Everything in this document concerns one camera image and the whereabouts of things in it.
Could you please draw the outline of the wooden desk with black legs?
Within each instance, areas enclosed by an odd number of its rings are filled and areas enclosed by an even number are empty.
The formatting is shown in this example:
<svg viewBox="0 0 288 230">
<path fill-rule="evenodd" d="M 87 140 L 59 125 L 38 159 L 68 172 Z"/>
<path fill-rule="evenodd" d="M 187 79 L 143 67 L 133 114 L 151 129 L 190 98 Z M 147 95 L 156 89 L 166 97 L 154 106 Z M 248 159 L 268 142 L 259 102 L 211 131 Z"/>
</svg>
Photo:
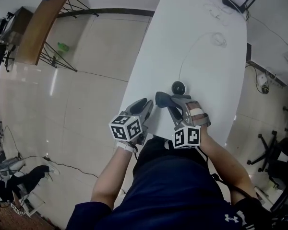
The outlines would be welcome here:
<svg viewBox="0 0 288 230">
<path fill-rule="evenodd" d="M 80 0 L 42 0 L 34 12 L 17 49 L 15 62 L 38 65 L 42 61 L 54 68 L 77 72 L 67 60 L 47 43 L 47 38 L 57 18 L 90 14 L 99 15 Z"/>
</svg>

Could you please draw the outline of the white desk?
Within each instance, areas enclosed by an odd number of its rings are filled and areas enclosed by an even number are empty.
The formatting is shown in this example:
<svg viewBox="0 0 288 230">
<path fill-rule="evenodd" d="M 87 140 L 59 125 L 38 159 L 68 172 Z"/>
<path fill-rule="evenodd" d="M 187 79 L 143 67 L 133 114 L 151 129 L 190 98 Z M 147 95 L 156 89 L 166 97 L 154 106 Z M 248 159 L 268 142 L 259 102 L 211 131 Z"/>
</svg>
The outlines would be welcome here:
<svg viewBox="0 0 288 230">
<path fill-rule="evenodd" d="M 222 0 L 161 0 L 133 67 L 121 110 L 175 81 L 209 115 L 210 136 L 225 145 L 243 85 L 247 27 Z"/>
</svg>

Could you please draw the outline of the dark blue cloth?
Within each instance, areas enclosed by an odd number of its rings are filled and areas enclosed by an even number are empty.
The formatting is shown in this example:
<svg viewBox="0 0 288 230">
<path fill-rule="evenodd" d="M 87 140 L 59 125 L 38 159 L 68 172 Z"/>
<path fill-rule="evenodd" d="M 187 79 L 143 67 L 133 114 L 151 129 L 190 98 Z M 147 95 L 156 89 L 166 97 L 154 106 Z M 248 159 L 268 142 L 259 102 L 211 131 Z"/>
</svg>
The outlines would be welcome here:
<svg viewBox="0 0 288 230">
<path fill-rule="evenodd" d="M 174 94 L 174 95 L 169 95 L 165 92 L 156 92 L 155 95 L 155 101 L 156 105 L 159 108 L 165 108 L 165 107 L 176 107 L 181 109 L 182 106 L 177 104 L 176 102 L 173 101 L 173 99 L 191 99 L 190 95 L 180 95 L 180 94 Z"/>
</svg>

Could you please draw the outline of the white wristband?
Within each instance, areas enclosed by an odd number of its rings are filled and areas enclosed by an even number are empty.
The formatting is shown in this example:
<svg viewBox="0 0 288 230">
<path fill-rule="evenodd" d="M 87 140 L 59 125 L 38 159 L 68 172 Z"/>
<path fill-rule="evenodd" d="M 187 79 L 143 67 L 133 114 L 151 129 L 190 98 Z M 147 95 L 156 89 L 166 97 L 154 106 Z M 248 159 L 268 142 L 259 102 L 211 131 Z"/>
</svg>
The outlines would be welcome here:
<svg viewBox="0 0 288 230">
<path fill-rule="evenodd" d="M 134 153 L 134 148 L 132 146 L 128 145 L 128 144 L 125 144 L 125 143 L 122 143 L 122 142 L 118 141 L 116 143 L 116 146 L 118 148 L 122 148 L 122 149 L 124 149 L 126 151 L 129 151 L 130 153 Z"/>
</svg>

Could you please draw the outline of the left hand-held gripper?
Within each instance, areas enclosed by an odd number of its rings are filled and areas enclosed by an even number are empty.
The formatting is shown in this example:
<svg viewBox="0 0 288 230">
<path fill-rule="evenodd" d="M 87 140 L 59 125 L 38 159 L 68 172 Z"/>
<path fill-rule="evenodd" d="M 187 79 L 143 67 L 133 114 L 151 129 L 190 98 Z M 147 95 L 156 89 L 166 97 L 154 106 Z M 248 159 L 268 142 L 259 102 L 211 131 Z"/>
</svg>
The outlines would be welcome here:
<svg viewBox="0 0 288 230">
<path fill-rule="evenodd" d="M 142 98 L 114 116 L 108 124 L 113 138 L 120 142 L 143 145 L 148 129 L 144 124 L 153 107 L 153 100 Z"/>
</svg>

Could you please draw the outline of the black waist pouch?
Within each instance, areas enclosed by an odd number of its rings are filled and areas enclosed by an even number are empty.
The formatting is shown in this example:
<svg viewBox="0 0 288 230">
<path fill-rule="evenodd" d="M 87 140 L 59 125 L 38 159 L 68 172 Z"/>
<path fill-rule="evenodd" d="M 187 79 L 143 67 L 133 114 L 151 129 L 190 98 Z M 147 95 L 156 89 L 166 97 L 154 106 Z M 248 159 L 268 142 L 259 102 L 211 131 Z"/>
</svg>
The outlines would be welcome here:
<svg viewBox="0 0 288 230">
<path fill-rule="evenodd" d="M 234 208 L 242 220 L 241 230 L 272 230 L 272 213 L 258 199 L 244 198 Z"/>
</svg>

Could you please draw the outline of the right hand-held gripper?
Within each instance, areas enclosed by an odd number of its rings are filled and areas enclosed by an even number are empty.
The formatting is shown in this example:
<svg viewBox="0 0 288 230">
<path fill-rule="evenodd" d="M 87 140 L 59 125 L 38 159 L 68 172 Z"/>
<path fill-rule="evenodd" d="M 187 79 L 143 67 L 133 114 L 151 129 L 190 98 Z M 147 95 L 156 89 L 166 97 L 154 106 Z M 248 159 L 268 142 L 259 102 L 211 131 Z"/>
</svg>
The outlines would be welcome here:
<svg viewBox="0 0 288 230">
<path fill-rule="evenodd" d="M 170 106 L 168 107 L 168 111 L 175 125 L 175 149 L 190 149 L 198 147 L 201 141 L 201 128 L 206 127 L 194 126 L 192 124 L 190 110 L 187 106 L 190 102 L 190 95 L 175 95 L 170 97 Z"/>
</svg>

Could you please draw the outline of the person's navy shirt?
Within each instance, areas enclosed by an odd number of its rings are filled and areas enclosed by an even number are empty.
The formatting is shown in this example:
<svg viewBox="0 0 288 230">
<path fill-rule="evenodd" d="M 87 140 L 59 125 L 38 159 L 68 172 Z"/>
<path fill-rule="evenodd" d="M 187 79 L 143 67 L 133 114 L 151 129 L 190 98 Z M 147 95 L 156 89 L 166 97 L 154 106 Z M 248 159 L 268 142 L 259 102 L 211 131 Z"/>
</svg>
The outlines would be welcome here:
<svg viewBox="0 0 288 230">
<path fill-rule="evenodd" d="M 66 230 L 241 230 L 234 205 L 198 151 L 166 149 L 155 137 L 144 145 L 122 203 L 77 204 Z"/>
</svg>

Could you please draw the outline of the person's right hand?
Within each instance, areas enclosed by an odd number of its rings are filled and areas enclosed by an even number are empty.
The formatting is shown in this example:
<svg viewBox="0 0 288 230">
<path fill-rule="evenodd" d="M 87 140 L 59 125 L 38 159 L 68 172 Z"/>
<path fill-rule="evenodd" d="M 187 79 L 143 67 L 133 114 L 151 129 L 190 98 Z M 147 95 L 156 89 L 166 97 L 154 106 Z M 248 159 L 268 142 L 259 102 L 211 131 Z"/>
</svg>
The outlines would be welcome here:
<svg viewBox="0 0 288 230">
<path fill-rule="evenodd" d="M 211 125 L 208 114 L 202 109 L 197 101 L 187 103 L 187 108 L 194 126 L 208 127 Z"/>
</svg>

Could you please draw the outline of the black office chair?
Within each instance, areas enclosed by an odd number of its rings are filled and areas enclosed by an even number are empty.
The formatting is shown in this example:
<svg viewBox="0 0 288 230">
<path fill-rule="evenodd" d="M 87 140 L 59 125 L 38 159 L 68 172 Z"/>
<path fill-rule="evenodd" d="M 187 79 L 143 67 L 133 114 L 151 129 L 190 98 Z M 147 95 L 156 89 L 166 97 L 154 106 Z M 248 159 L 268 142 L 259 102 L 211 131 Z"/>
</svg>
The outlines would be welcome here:
<svg viewBox="0 0 288 230">
<path fill-rule="evenodd" d="M 259 134 L 258 138 L 261 140 L 265 152 L 253 161 L 248 160 L 247 164 L 254 165 L 263 161 L 258 172 L 266 172 L 269 179 L 281 188 L 288 187 L 288 137 L 277 141 L 277 132 L 273 130 L 272 140 L 269 144 L 266 143 L 262 134 Z"/>
</svg>

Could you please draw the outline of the white shelf rack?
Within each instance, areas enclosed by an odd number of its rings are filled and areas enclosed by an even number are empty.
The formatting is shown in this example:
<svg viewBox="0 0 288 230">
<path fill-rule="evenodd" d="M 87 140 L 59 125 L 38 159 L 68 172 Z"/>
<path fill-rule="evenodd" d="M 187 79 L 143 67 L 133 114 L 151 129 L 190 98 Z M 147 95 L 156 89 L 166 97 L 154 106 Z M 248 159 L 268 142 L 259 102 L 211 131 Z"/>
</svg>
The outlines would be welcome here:
<svg viewBox="0 0 288 230">
<path fill-rule="evenodd" d="M 44 206 L 44 204 L 45 201 L 40 196 L 31 192 L 19 199 L 19 207 L 17 207 L 15 202 L 12 202 L 10 206 L 18 215 L 27 215 L 28 217 L 32 217 Z"/>
</svg>

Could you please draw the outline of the person's right forearm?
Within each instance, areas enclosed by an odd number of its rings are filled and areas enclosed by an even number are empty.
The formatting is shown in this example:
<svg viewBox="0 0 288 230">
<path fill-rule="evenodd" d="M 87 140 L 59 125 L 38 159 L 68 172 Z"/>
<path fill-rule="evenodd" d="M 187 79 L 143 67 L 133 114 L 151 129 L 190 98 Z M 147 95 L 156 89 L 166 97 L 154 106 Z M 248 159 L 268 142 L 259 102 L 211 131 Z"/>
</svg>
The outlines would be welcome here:
<svg viewBox="0 0 288 230">
<path fill-rule="evenodd" d="M 200 148 L 211 160 L 216 172 L 224 182 L 243 190 L 252 198 L 257 197 L 245 168 L 208 135 L 206 126 L 201 126 Z"/>
</svg>

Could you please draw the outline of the brown cabinet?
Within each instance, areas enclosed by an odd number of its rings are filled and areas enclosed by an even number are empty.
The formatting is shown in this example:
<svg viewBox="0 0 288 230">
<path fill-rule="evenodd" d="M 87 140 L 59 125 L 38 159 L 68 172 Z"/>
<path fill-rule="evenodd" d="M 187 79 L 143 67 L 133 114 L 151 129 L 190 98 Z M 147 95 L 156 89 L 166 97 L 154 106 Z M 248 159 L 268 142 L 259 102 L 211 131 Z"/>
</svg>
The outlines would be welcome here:
<svg viewBox="0 0 288 230">
<path fill-rule="evenodd" d="M 12 19 L 8 22 L 0 40 L 5 43 L 19 46 L 32 16 L 33 13 L 25 7 L 18 9 L 14 13 Z"/>
</svg>

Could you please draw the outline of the person's left forearm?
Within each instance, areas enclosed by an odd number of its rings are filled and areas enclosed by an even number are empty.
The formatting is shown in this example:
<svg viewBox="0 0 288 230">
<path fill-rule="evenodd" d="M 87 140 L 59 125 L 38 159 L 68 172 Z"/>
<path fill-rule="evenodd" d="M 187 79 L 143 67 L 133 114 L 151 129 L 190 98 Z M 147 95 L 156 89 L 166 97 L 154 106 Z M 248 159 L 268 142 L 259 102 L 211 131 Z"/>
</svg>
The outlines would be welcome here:
<svg viewBox="0 0 288 230">
<path fill-rule="evenodd" d="M 104 203 L 110 209 L 114 208 L 131 157 L 131 152 L 123 148 L 116 149 L 94 185 L 91 196 L 92 202 Z"/>
</svg>

